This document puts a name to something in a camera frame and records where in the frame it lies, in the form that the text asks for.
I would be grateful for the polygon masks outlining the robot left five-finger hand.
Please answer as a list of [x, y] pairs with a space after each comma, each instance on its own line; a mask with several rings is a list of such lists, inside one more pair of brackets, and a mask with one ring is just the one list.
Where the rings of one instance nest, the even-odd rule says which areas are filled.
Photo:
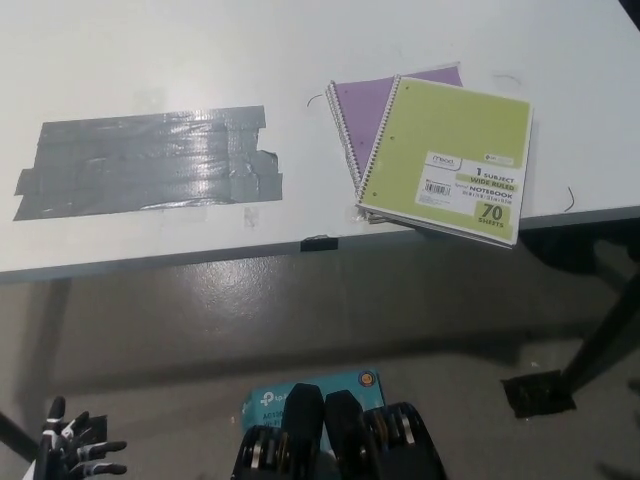
[[108, 417], [81, 412], [65, 420], [66, 399], [54, 398], [43, 423], [35, 459], [24, 479], [80, 480], [100, 476], [121, 476], [128, 472], [123, 464], [107, 460], [107, 455], [123, 451], [126, 441], [109, 441]]

